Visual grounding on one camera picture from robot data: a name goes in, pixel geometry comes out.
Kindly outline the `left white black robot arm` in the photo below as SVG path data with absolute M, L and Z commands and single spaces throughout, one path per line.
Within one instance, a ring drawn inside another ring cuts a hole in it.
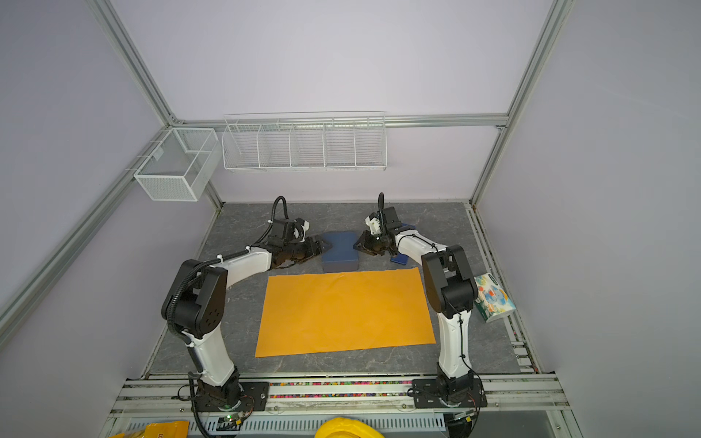
M 195 365 L 195 401 L 207 397 L 219 410 L 234 410 L 242 403 L 246 394 L 221 331 L 227 290 L 257 274 L 303 264 L 332 249 L 331 243 L 309 235 L 309 229 L 308 221 L 290 218 L 281 195 L 274 201 L 268 227 L 254 243 L 208 261 L 189 259 L 180 266 L 161 313 Z

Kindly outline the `blue tape dispenser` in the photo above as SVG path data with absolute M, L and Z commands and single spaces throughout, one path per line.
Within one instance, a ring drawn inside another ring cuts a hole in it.
M 401 224 L 401 226 L 398 226 L 398 228 L 392 230 L 392 250 L 391 250 L 391 262 L 394 264 L 398 264 L 401 266 L 406 266 L 409 260 L 408 255 L 405 255 L 399 251 L 399 244 L 397 243 L 397 237 L 402 232 L 405 231 L 414 231 L 415 226 L 412 226 L 411 224 Z

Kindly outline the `dark blue gift box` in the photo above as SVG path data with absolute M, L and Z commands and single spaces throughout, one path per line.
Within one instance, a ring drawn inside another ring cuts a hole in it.
M 352 272 L 359 269 L 359 252 L 354 248 L 358 235 L 352 231 L 332 232 L 322 235 L 330 249 L 322 254 L 324 273 Z

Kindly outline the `colourful tissue box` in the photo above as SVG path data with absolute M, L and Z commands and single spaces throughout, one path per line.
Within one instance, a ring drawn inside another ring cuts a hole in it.
M 486 323 L 505 319 L 516 311 L 513 301 L 491 273 L 478 276 L 475 281 L 478 287 L 476 309 Z

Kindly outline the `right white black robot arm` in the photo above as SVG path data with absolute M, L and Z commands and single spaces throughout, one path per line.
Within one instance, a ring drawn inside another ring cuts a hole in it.
M 456 404 L 475 388 L 469 359 L 468 329 L 478 285 L 462 246 L 446 246 L 400 221 L 395 209 L 377 200 L 365 219 L 367 229 L 353 248 L 370 256 L 406 256 L 422 266 L 425 295 L 439 322 L 440 352 L 436 384 L 440 399 Z

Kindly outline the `yellow hard hat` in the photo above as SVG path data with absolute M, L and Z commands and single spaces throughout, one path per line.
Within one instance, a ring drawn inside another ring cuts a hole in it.
M 315 438 L 384 438 L 384 435 L 361 421 L 334 418 L 319 427 Z

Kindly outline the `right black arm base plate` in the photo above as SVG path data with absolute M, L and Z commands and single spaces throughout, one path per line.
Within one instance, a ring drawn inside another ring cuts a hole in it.
M 487 407 L 484 387 L 481 381 L 472 375 L 461 378 L 437 376 L 431 379 L 414 379 L 407 394 L 419 409 Z

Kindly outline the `white mesh square basket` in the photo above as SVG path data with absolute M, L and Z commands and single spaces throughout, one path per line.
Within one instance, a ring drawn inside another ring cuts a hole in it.
M 172 128 L 157 142 L 134 177 L 154 201 L 197 202 L 222 153 L 215 130 Z

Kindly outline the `yellow plastic bag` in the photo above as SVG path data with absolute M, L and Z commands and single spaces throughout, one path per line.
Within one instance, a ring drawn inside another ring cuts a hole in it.
M 150 423 L 141 429 L 115 434 L 111 438 L 186 438 L 189 429 L 188 421 Z

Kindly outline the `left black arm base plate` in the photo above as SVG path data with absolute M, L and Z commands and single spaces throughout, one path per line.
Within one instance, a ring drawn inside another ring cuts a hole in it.
M 195 383 L 197 412 L 262 412 L 266 409 L 270 385 L 267 381 L 235 381 L 214 387 Z

